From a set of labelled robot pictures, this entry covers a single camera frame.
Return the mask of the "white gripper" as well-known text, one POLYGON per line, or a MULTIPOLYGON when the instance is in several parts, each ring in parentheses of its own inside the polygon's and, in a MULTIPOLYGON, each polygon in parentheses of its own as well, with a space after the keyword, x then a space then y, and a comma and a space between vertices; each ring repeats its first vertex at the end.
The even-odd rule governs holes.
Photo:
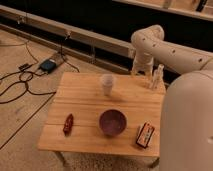
POLYGON ((135 76, 135 75, 138 75, 139 71, 144 71, 146 77, 149 80, 152 80, 153 63, 154 63, 154 59, 150 54, 137 53, 134 58, 133 67, 130 73, 132 76, 135 76))

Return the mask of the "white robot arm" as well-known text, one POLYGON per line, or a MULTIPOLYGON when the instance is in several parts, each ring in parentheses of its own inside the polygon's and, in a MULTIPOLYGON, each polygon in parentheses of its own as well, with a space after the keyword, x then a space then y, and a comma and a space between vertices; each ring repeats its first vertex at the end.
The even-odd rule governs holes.
POLYGON ((132 72, 150 75, 155 61, 179 77, 164 96, 159 171, 213 171, 213 52, 164 40, 152 25, 131 35, 132 72))

